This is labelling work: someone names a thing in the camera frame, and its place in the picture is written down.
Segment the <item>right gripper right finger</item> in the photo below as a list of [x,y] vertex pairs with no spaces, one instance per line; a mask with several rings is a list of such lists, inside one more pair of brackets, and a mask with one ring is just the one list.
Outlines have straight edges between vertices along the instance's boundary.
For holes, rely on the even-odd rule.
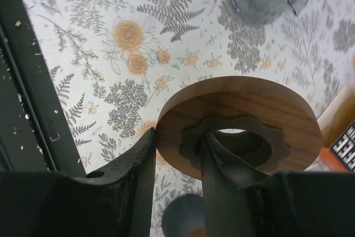
[[267,175],[212,135],[201,141],[208,236],[353,236],[354,174]]

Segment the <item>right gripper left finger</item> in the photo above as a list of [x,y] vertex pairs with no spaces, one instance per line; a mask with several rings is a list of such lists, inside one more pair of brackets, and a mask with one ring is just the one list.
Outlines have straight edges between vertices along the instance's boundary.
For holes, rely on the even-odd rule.
[[149,129],[128,151],[83,178],[1,173],[2,236],[148,236],[156,145]]

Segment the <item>orange coffee filter box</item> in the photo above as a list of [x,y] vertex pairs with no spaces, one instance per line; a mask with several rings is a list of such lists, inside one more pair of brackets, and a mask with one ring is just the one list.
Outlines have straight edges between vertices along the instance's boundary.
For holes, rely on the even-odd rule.
[[334,172],[354,172],[354,86],[347,85],[318,118],[323,138],[321,166]]

